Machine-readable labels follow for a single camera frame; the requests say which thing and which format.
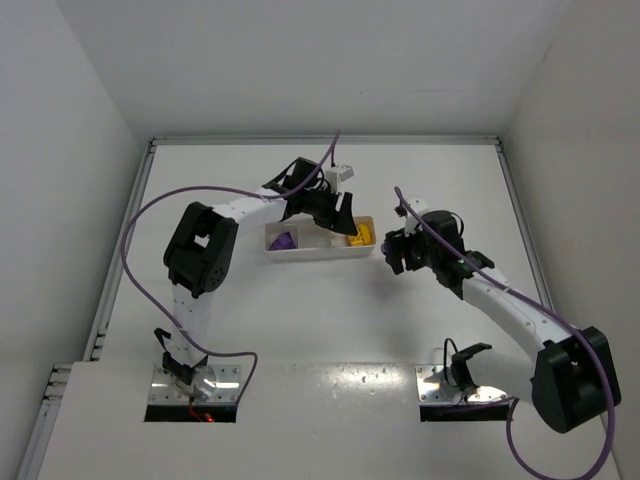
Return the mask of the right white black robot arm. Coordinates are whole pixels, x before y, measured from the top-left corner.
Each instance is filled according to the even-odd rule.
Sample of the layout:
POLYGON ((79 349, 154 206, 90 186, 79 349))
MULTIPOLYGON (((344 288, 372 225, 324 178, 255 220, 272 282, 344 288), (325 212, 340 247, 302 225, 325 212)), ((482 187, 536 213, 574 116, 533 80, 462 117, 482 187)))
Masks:
POLYGON ((469 393, 489 385, 531 404, 552 430, 567 433, 621 402, 606 336, 597 328, 567 330, 540 305, 507 285, 494 262, 468 250, 462 227, 446 210, 410 214, 398 206, 404 227, 385 235, 382 252, 395 274, 430 269, 438 283, 478 309, 525 352, 506 360, 479 342, 451 357, 445 375, 469 393))

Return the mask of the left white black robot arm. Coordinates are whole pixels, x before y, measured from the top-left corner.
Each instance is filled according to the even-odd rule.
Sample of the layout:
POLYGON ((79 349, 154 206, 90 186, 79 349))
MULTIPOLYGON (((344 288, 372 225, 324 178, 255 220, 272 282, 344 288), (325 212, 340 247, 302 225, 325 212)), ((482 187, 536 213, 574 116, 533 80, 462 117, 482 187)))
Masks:
POLYGON ((210 356, 191 342, 210 321, 213 292, 226 279, 236 240, 270 223, 309 215, 318 227, 348 236, 357 234, 352 198, 340 185, 353 176, 346 165, 322 170, 303 157, 295 159, 258 190, 228 203, 188 205, 164 253, 174 296, 172 332, 157 329, 164 348, 162 366, 177 382, 191 386, 210 356))

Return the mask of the yellow rounded lego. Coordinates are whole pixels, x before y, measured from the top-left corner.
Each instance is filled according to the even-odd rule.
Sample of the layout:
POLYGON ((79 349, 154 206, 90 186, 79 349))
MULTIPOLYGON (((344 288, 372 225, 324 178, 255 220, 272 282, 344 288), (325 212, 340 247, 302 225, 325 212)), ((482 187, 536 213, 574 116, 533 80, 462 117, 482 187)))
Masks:
POLYGON ((356 226, 356 234, 347 237, 350 247, 370 246, 375 243, 374 234, 366 223, 359 223, 356 226))

